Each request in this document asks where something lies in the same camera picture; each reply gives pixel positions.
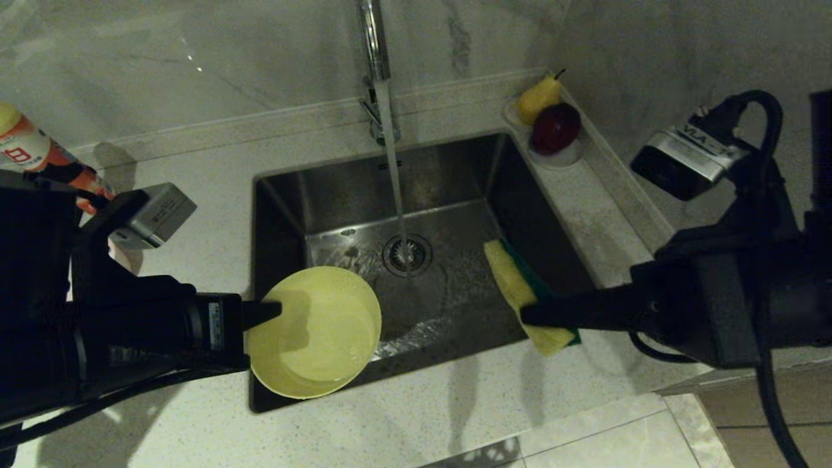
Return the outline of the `beige wooden cabinet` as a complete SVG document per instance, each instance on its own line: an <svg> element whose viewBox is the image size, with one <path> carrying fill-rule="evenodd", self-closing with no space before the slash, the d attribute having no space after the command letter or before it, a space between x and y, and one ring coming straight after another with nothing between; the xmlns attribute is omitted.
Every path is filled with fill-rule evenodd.
<svg viewBox="0 0 832 468"><path fill-rule="evenodd" d="M832 367L782 371L777 394L809 468L832 468ZM754 377L698 393L736 468L788 468L762 411Z"/></svg>

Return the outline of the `green and yellow sponge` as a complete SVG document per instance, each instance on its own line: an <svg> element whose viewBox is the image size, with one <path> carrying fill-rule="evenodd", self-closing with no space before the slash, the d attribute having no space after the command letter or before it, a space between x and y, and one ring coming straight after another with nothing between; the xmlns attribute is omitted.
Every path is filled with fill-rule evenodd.
<svg viewBox="0 0 832 468"><path fill-rule="evenodd" d="M518 258L511 246L502 239L489 240L482 246L497 290L505 299L533 348L542 356L553 356L569 346L579 345L578 331L562 327L543 327L525 324L521 311L524 306L538 304L551 297L550 290Z"/></svg>

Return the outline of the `small white fruit dish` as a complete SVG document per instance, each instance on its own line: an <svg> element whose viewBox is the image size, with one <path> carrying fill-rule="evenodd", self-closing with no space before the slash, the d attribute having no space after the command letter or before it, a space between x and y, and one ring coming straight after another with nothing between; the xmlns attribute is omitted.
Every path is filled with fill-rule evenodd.
<svg viewBox="0 0 832 468"><path fill-rule="evenodd" d="M569 168L576 164L582 156L582 145L580 145L580 130L577 139L571 143L566 149L556 152L551 156L543 156L533 151L530 146L530 136L532 132L532 125L524 125L517 117L516 103L509 101L503 107L503 116L506 118L509 125L520 134L524 148L532 157L532 162L547 170L559 170Z"/></svg>

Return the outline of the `round metal drain strainer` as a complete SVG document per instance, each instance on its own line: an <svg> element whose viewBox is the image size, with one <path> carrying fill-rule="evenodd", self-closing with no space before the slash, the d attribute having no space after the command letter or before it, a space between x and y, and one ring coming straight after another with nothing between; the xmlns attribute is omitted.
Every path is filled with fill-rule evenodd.
<svg viewBox="0 0 832 468"><path fill-rule="evenodd" d="M408 232L406 238L396 235L384 245L382 261L396 278L416 278L431 266L433 248L426 238L416 233Z"/></svg>

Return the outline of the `stainless steel sink basin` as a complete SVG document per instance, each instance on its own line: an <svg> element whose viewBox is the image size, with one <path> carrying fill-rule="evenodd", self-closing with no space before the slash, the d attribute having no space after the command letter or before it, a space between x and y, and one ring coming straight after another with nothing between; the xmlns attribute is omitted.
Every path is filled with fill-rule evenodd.
<svg viewBox="0 0 832 468"><path fill-rule="evenodd" d="M399 235L384 155L279 173L253 184L252 296L298 270L333 266L371 285L380 344L365 385L525 339L482 246L506 240L554 293L595 289L552 199L508 134L397 155L404 224L433 248L429 269L396 278L382 250Z"/></svg>

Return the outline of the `orange white dish soap bottle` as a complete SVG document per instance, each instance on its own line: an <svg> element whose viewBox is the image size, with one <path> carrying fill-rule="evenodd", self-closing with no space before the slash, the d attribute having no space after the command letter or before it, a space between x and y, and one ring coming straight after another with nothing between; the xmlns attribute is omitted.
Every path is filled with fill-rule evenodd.
<svg viewBox="0 0 832 468"><path fill-rule="evenodd" d="M24 172L78 190L75 204L89 215L96 215L116 197L116 191L91 166L5 101L0 101L0 154Z"/></svg>

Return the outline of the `yellow pear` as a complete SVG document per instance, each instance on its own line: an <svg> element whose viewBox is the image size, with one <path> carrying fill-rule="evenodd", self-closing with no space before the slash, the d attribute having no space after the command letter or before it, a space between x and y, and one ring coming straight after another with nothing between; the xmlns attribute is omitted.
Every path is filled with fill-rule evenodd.
<svg viewBox="0 0 832 468"><path fill-rule="evenodd" d="M516 101L516 112L520 122L533 125L539 114L552 105L561 103L562 82L560 77L565 68L552 74L548 73L532 88L526 89Z"/></svg>

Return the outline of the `chrome faucet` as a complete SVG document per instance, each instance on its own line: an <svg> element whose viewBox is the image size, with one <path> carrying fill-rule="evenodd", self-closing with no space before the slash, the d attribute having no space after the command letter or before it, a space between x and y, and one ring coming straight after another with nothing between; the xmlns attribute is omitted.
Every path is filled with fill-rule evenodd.
<svg viewBox="0 0 832 468"><path fill-rule="evenodd" d="M378 104L378 83L391 77L389 54L384 32L384 19L380 0L356 0L363 53L367 59L367 74L363 77L365 97L362 109L370 119L370 135L380 146L387 142L383 129L380 104Z"/></svg>

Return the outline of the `dark red apple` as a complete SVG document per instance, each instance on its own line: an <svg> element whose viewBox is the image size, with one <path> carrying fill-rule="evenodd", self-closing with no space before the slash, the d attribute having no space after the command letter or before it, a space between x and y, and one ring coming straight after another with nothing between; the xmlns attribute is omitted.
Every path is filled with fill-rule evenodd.
<svg viewBox="0 0 832 468"><path fill-rule="evenodd" d="M569 103L559 103L541 110L533 123L530 146L543 156L566 149L582 130L580 113Z"/></svg>

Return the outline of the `yellow plastic bowl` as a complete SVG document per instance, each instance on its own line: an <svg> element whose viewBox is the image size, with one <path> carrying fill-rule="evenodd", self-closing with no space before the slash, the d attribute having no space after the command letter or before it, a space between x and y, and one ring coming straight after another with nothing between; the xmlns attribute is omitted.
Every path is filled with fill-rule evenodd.
<svg viewBox="0 0 832 468"><path fill-rule="evenodd" d="M278 317L252 327L252 373L279 396L327 396L356 379L380 344L382 312L371 285L335 266L299 270L268 290Z"/></svg>

